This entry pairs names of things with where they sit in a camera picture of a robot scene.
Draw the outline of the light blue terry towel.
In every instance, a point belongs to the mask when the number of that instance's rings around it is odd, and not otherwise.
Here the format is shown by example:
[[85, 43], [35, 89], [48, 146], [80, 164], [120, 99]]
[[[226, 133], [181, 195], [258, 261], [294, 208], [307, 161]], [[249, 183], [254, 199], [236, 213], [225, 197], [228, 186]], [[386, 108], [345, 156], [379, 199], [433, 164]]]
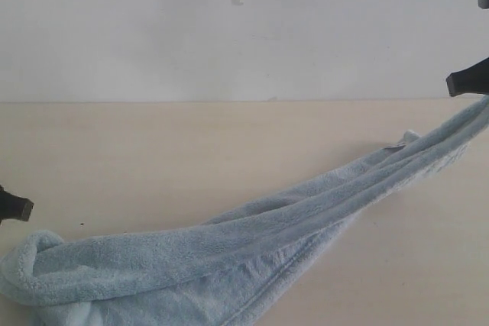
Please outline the light blue terry towel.
[[28, 236], [1, 259], [1, 292], [35, 325], [251, 325], [358, 213], [457, 160], [488, 126], [482, 98], [426, 135], [206, 223], [66, 242]]

